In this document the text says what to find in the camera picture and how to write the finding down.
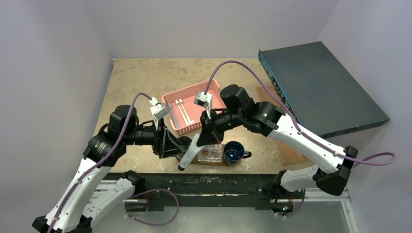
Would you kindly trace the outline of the clear plastic holder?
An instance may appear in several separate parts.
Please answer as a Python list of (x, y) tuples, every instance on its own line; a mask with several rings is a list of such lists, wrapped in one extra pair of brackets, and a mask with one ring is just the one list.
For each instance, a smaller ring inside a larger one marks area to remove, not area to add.
[(214, 144), (204, 146), (198, 153), (199, 162), (220, 163), (223, 161), (223, 145)]

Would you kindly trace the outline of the oval wooden tray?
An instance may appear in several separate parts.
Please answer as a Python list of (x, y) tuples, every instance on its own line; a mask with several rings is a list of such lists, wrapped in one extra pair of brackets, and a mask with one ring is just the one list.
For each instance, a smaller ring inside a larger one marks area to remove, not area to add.
[(191, 164), (196, 164), (196, 165), (208, 165), (208, 166), (228, 166), (228, 165), (225, 163), (224, 158), (223, 158), (223, 161), (220, 162), (220, 163), (205, 163), (205, 162), (199, 162), (198, 159), (197, 159), (197, 155), (196, 155), (196, 157), (194, 158), (194, 160), (191, 162)]

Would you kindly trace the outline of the blue enamel mug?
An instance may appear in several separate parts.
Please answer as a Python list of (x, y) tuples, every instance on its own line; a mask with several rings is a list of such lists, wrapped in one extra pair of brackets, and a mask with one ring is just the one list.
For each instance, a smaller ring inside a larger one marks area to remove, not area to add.
[(238, 141), (229, 141), (223, 148), (224, 161), (228, 166), (237, 166), (242, 159), (252, 157), (250, 151), (246, 151), (243, 144)]

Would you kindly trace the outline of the pink plastic basket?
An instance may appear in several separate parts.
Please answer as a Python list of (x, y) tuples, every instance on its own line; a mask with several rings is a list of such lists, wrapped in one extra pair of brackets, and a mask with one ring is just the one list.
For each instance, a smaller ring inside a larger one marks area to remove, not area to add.
[[(172, 128), (179, 135), (194, 131), (201, 127), (200, 116), (205, 109), (202, 106), (194, 104), (194, 99), (198, 92), (204, 91), (206, 85), (207, 81), (162, 96), (162, 101), (172, 112), (173, 118), (170, 119)], [(179, 100), (183, 113), (190, 125), (186, 126), (175, 100)]]

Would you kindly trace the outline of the dark green enamel mug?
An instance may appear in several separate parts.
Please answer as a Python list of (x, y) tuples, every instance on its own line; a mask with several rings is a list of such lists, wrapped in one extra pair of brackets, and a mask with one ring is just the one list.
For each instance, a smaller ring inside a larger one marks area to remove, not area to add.
[(176, 155), (176, 159), (178, 161), (180, 161), (183, 158), (183, 156), (185, 155), (186, 151), (188, 150), (188, 148), (189, 148), (189, 146), (192, 142), (192, 139), (188, 136), (180, 136), (177, 139), (182, 143), (182, 145), (181, 145), (182, 151), (181, 151), (180, 154)]

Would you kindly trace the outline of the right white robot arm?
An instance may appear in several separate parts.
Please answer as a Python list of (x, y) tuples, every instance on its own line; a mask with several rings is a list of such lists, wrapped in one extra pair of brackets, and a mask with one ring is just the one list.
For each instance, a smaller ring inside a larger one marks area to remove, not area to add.
[(231, 84), (220, 92), (226, 108), (202, 112), (202, 130), (194, 144), (198, 147), (218, 144), (224, 132), (244, 126), (252, 133), (283, 142), (308, 159), (314, 166), (281, 171), (273, 184), (273, 192), (283, 198), (298, 189), (318, 187), (339, 196), (344, 191), (358, 151), (334, 145), (300, 125), (270, 102), (254, 102), (243, 87)]

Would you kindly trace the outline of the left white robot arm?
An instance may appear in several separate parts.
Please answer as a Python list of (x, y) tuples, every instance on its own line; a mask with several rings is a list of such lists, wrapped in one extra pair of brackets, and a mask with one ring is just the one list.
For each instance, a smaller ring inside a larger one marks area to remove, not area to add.
[(132, 105), (120, 105), (93, 136), (83, 153), (79, 168), (55, 207), (37, 217), (32, 226), (40, 233), (90, 233), (112, 209), (126, 198), (147, 194), (145, 178), (129, 170), (101, 196), (92, 199), (98, 185), (131, 145), (151, 146), (159, 158), (185, 154), (191, 139), (176, 137), (164, 125), (167, 109), (152, 106), (153, 119), (139, 122)]

